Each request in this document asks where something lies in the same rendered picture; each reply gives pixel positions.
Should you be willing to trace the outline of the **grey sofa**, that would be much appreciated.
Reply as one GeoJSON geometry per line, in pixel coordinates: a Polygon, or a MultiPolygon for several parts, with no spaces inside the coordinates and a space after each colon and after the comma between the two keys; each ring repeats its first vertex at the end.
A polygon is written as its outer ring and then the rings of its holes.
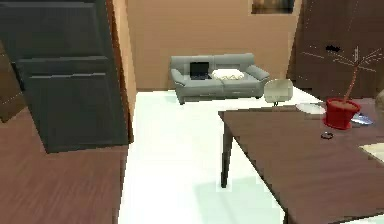
{"type": "Polygon", "coordinates": [[[200,101],[228,98],[260,98],[264,86],[269,80],[269,73],[254,64],[252,53],[172,56],[170,76],[175,85],[175,92],[180,104],[186,101],[200,101]],[[208,62],[209,79],[192,80],[191,62],[208,62]],[[212,77],[216,69],[238,69],[244,74],[240,80],[219,80],[212,77]]]}

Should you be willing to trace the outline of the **black laptop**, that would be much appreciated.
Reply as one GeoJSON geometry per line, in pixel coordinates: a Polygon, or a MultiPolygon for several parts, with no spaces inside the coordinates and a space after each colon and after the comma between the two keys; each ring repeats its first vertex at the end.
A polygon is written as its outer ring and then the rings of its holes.
{"type": "Polygon", "coordinates": [[[209,79],[209,63],[208,62],[191,62],[190,78],[192,80],[209,79]]]}

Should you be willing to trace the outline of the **white cushion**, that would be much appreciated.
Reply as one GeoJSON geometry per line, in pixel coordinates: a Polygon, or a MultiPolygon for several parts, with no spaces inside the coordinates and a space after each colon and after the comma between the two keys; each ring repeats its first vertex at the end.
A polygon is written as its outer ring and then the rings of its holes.
{"type": "Polygon", "coordinates": [[[238,69],[216,69],[212,72],[212,77],[219,80],[240,80],[244,74],[238,69]]]}

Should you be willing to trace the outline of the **pale round chair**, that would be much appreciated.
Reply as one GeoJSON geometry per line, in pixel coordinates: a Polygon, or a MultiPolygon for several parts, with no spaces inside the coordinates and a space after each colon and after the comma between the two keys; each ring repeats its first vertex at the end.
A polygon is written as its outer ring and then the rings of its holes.
{"type": "Polygon", "coordinates": [[[279,102],[289,101],[293,97],[293,83],[290,79],[274,79],[264,86],[264,99],[277,106],[279,102]]]}

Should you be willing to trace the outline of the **white plate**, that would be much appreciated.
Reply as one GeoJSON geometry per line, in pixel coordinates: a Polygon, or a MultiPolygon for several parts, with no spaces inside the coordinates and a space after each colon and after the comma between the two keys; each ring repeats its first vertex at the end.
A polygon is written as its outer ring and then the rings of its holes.
{"type": "Polygon", "coordinates": [[[296,105],[296,108],[311,115],[322,115],[326,112],[322,106],[313,103],[300,103],[296,105]]]}

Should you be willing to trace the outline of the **dark grey room door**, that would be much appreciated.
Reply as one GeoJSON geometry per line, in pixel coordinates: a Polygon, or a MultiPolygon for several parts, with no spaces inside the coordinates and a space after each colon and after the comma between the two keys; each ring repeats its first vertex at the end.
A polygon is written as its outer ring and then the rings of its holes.
{"type": "Polygon", "coordinates": [[[110,0],[0,0],[0,41],[48,153],[128,143],[110,0]]]}

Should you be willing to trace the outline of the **dark brown wooden table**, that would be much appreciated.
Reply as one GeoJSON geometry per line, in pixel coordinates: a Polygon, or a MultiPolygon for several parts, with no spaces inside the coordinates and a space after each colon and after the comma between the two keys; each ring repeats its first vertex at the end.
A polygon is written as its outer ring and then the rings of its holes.
{"type": "Polygon", "coordinates": [[[294,106],[221,111],[221,186],[237,142],[285,212],[283,224],[341,224],[384,215],[384,163],[361,146],[384,143],[375,101],[358,99],[374,122],[345,131],[294,106]],[[332,139],[322,139],[324,132],[332,139]]]}

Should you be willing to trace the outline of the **house plant in red pot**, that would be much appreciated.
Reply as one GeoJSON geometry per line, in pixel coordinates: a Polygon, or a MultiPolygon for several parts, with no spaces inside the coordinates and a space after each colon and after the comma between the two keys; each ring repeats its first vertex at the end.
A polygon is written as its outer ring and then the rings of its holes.
{"type": "Polygon", "coordinates": [[[350,95],[356,84],[358,72],[360,69],[363,69],[363,64],[381,60],[381,48],[373,50],[368,55],[361,56],[359,47],[356,46],[352,54],[352,59],[346,58],[333,50],[328,50],[327,53],[333,58],[333,62],[351,66],[352,77],[342,97],[328,97],[326,99],[323,123],[333,129],[347,130],[352,126],[351,121],[353,117],[361,110],[361,106],[350,99],[350,95]]]}

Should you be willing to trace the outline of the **dark brown room door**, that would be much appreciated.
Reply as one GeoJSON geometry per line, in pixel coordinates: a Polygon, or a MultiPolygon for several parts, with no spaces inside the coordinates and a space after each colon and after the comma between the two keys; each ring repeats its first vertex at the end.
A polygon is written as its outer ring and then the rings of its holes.
{"type": "Polygon", "coordinates": [[[321,100],[343,96],[352,77],[352,67],[333,62],[327,45],[349,59],[356,46],[361,56],[381,48],[381,60],[363,64],[350,95],[375,97],[384,88],[384,0],[302,0],[288,75],[321,100]]]}

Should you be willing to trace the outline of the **pale blue flat object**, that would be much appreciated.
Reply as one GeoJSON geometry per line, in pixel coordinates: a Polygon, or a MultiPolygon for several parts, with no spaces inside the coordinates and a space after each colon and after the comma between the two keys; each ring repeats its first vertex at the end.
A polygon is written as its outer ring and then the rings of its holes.
{"type": "Polygon", "coordinates": [[[373,123],[373,121],[363,113],[356,113],[351,121],[360,125],[371,125],[373,123]]]}

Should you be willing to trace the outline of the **cream flat object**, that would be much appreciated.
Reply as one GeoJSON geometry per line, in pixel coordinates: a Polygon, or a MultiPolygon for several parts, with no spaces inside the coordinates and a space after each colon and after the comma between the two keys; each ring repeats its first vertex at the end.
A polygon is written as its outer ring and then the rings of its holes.
{"type": "Polygon", "coordinates": [[[384,143],[363,145],[361,149],[384,163],[384,143]]]}

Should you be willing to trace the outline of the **framed wall picture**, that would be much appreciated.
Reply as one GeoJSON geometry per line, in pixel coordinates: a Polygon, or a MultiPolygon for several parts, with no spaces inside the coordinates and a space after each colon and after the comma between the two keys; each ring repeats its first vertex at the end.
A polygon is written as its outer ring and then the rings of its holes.
{"type": "Polygon", "coordinates": [[[291,14],[295,0],[252,0],[252,14],[291,14]]]}

